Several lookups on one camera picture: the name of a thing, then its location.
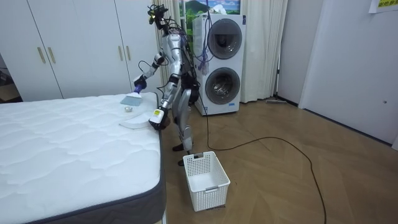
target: dryer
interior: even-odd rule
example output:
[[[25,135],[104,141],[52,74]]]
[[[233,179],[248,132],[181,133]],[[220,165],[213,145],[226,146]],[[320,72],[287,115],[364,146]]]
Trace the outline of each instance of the dryer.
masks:
[[[208,45],[208,69],[199,68],[202,57],[194,57],[200,83],[200,100],[195,106],[202,115],[230,113],[239,110],[243,68],[246,16],[211,14],[208,28],[207,14],[193,20],[193,52],[202,55],[203,44]]]

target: washing machine door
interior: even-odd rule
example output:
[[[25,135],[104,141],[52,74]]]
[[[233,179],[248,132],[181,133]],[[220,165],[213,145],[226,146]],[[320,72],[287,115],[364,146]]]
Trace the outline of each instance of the washing machine door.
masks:
[[[207,41],[214,57],[229,59],[241,48],[242,31],[235,21],[220,19],[210,28]]]
[[[236,98],[241,87],[238,74],[230,68],[219,68],[206,81],[206,95],[217,105],[224,105]]]

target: black cable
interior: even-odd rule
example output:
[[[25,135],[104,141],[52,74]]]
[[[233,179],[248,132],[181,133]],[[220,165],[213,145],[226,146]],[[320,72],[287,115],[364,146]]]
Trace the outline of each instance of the black cable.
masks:
[[[144,61],[144,60],[141,60],[141,61],[138,62],[138,68],[139,68],[142,72],[144,72],[143,69],[142,69],[141,66],[140,66],[141,62],[144,62],[144,63],[147,64],[148,66],[150,66],[150,65],[148,64],[148,62],[146,62],[146,61]]]
[[[176,30],[176,31],[178,32],[178,34],[181,34],[181,35],[185,38],[186,42],[189,42],[189,40],[190,40],[191,42],[193,42],[192,39],[188,39],[188,35],[187,35],[187,33],[185,32],[185,30],[184,30],[174,19],[172,19],[172,18],[170,17],[170,18],[168,18],[168,19],[164,19],[164,22],[167,24],[167,26],[169,27],[169,29],[171,29],[170,32],[173,32],[174,30]],[[207,29],[206,29],[206,28],[208,28],[208,30],[210,31],[210,29],[211,29],[212,26],[213,26],[213,23],[212,23],[212,21],[211,21],[210,13],[208,12],[208,16],[207,16],[207,19],[206,19],[206,22],[205,22],[205,37],[207,36]],[[203,60],[200,58],[200,57],[203,57],[204,54],[206,54],[206,53],[209,51],[209,50],[208,50],[208,42],[206,42],[206,40],[207,40],[207,37],[203,39],[203,49],[202,49],[202,54],[201,54],[201,55],[196,56],[195,53],[194,53],[193,51],[190,50],[191,54],[192,54],[197,60],[199,60],[201,63],[207,63],[207,62],[211,61],[211,60],[214,58],[214,55],[212,55],[211,58],[210,58],[209,60],[205,60],[205,61],[203,61]]]
[[[209,8],[208,0],[206,0],[206,5],[207,5],[207,8]],[[208,60],[203,60],[202,58],[200,58],[200,57],[205,57],[205,54],[207,55],[208,48],[209,48],[209,46],[208,46],[209,43],[208,43],[208,41],[206,42],[206,40],[208,40],[207,29],[206,28],[208,28],[208,32],[210,33],[210,29],[211,29],[212,26],[213,26],[213,22],[211,21],[210,11],[207,10],[207,17],[206,17],[206,21],[205,21],[205,38],[203,39],[203,45],[202,45],[201,54],[199,56],[196,56],[195,53],[192,52],[193,57],[195,57],[197,60],[199,60],[201,62],[201,64],[202,63],[203,64],[204,63],[208,63],[209,61],[211,61],[214,58],[213,54],[211,55],[211,58],[208,59]]]
[[[207,110],[205,108],[205,105],[203,104],[203,100],[202,100],[200,94],[199,94],[199,98],[200,98],[200,101],[201,101],[201,105],[202,105],[203,109],[205,110],[205,114],[206,114],[206,120],[207,120],[207,147],[209,149],[212,149],[214,151],[228,151],[228,150],[232,150],[232,149],[236,149],[238,147],[244,146],[246,144],[250,144],[250,143],[255,142],[255,141],[260,141],[261,139],[278,139],[278,140],[281,140],[283,142],[286,142],[287,144],[290,144],[291,146],[293,146],[293,148],[295,148],[296,150],[298,150],[298,152],[300,152],[303,156],[305,156],[307,158],[307,160],[310,162],[310,168],[311,168],[312,177],[313,177],[313,180],[315,181],[315,185],[317,186],[319,197],[320,197],[321,202],[322,202],[323,223],[326,224],[327,215],[326,215],[325,202],[323,201],[322,193],[321,193],[321,190],[319,188],[317,178],[315,177],[315,174],[313,173],[312,161],[303,151],[301,151],[297,146],[295,146],[292,143],[286,141],[285,139],[278,138],[278,137],[270,137],[270,136],[269,137],[257,138],[255,140],[252,140],[252,141],[249,141],[249,142],[245,142],[245,143],[242,143],[240,145],[237,145],[237,146],[234,146],[234,147],[231,147],[231,148],[226,148],[226,149],[215,149],[215,148],[211,147],[210,144],[209,144],[209,117],[207,115]]]
[[[156,87],[156,89],[158,89],[159,91],[162,92],[162,98],[163,98],[163,96],[164,96],[164,92],[163,92],[163,90],[161,90],[161,88],[164,88],[164,87],[166,87],[166,86],[167,86],[167,84],[164,85],[164,86]]]
[[[166,59],[167,63],[166,64],[160,64],[160,66],[168,66],[168,65],[170,65],[170,61],[168,60],[168,58],[164,57],[164,59]]]

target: robot wrist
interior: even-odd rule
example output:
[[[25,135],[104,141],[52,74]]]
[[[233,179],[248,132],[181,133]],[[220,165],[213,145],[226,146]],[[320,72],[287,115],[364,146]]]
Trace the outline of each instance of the robot wrist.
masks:
[[[141,86],[142,89],[147,88],[147,81],[144,78],[144,75],[141,75],[139,78],[134,80],[134,86]]]

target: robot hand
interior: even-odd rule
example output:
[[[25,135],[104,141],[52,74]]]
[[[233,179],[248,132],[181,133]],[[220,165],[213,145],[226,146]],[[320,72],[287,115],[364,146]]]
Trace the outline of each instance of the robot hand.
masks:
[[[152,125],[156,131],[163,130],[170,124],[170,118],[167,116],[167,112],[168,110],[166,108],[160,106],[149,119],[150,125]]]
[[[134,81],[134,86],[140,86],[141,89],[145,90],[145,88],[147,88],[147,81],[144,77],[144,75],[140,75],[139,77],[137,77],[136,79],[133,80]]]

